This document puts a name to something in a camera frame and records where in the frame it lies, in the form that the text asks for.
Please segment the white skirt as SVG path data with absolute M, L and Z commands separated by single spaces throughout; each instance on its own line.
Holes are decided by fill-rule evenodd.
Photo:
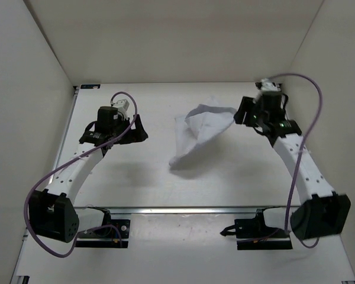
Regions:
M 178 169 L 202 148 L 234 124 L 237 110 L 210 97 L 187 114 L 175 117 L 175 155 L 169 160 L 171 170 Z

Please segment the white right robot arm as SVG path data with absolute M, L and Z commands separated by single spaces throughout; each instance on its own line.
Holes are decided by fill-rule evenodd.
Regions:
M 267 237 L 279 228 L 294 233 L 299 240 L 338 235 L 351 202 L 324 179 L 305 146 L 300 127 L 286 118 L 287 100 L 288 96 L 279 91 L 264 91 L 256 98 L 245 96 L 234 115 L 236 124 L 255 128 L 268 139 L 291 175 L 301 204 L 297 209 L 265 210 L 254 221 L 254 232 Z

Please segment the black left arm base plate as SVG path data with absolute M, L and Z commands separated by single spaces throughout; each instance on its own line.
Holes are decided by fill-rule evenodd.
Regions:
M 99 249 L 126 249 L 129 244 L 131 220 L 112 219 L 113 228 L 104 228 L 97 231 L 89 231 L 82 234 L 77 242 L 77 248 L 99 248 Z

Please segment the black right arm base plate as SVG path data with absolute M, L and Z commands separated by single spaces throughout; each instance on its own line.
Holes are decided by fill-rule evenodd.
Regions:
M 237 250 L 292 250 L 291 238 L 280 228 L 268 227 L 264 218 L 235 219 Z

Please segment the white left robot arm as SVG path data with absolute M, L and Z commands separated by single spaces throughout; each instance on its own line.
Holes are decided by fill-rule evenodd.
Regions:
M 97 235 L 108 234 L 112 228 L 108 210 L 92 206 L 76 212 L 76 197 L 112 146 L 143 142 L 147 137 L 139 115 L 128 118 L 123 109 L 100 107 L 97 119 L 86 126 L 71 160 L 45 189 L 30 195 L 28 221 L 34 234 L 64 243 L 91 228 Z

